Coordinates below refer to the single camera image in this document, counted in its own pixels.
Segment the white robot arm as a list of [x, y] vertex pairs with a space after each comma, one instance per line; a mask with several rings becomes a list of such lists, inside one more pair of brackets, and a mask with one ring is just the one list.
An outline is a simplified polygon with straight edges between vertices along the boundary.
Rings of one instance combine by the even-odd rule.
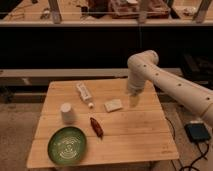
[[149, 80], [213, 128], [213, 90], [159, 68], [158, 62], [158, 54], [153, 50], [128, 59], [128, 93], [137, 96]]

